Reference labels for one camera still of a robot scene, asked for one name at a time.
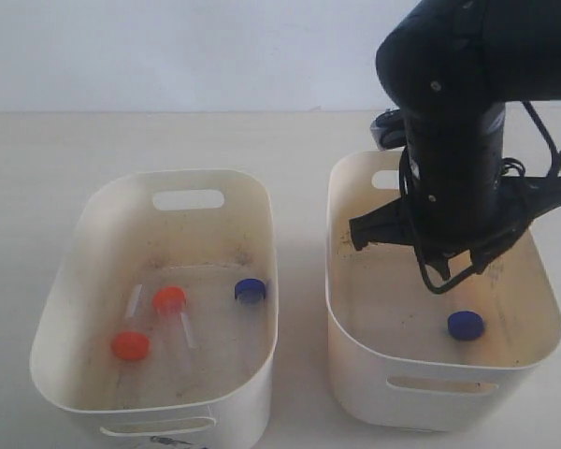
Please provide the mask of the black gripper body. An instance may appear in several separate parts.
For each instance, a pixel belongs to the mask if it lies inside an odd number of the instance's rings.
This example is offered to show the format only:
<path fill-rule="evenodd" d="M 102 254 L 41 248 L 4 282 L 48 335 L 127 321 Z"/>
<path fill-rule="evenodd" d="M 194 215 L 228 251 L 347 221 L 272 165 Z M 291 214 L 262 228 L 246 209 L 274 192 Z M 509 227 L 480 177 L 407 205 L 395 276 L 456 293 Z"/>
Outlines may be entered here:
<path fill-rule="evenodd" d="M 503 154 L 505 109 L 470 121 L 423 123 L 403 114 L 397 199 L 349 221 L 353 247 L 411 246 L 421 268 L 469 253 L 481 273 L 540 216 L 561 208 L 561 176 L 529 177 Z"/>

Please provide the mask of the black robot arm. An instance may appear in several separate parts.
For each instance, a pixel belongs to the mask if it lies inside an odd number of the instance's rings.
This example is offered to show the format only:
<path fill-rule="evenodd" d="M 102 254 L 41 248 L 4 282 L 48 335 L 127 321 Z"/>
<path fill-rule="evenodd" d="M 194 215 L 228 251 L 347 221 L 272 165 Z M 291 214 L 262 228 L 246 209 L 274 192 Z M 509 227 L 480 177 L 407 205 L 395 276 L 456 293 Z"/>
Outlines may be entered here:
<path fill-rule="evenodd" d="M 399 149 L 398 197 L 349 221 L 352 245 L 410 246 L 444 293 L 480 274 L 540 216 L 561 209 L 561 146 L 547 172 L 503 153 L 506 106 L 561 101 L 561 1 L 422 1 L 375 57 L 395 109 L 373 124 Z"/>

